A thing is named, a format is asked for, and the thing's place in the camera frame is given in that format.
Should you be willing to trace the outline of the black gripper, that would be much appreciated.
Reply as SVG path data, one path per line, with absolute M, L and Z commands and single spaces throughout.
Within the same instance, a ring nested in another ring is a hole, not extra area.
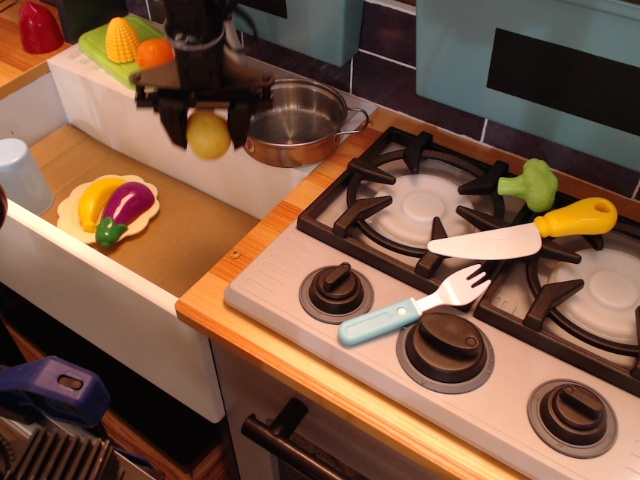
M 272 106 L 274 77 L 229 59 L 222 33 L 209 40 L 179 33 L 167 41 L 172 61 L 130 76 L 137 105 L 158 112 L 169 139 L 181 148 L 188 145 L 189 109 L 228 108 L 231 141 L 235 149 L 243 147 L 251 111 Z

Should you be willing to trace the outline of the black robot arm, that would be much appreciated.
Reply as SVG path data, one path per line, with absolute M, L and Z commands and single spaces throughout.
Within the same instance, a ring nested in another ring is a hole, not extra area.
M 139 108 L 151 108 L 175 145 L 187 146 L 192 108 L 228 110 L 233 145 L 245 145 L 251 117 L 272 107 L 274 76 L 234 59 L 225 51 L 235 1 L 166 1 L 164 31 L 174 59 L 134 73 Z

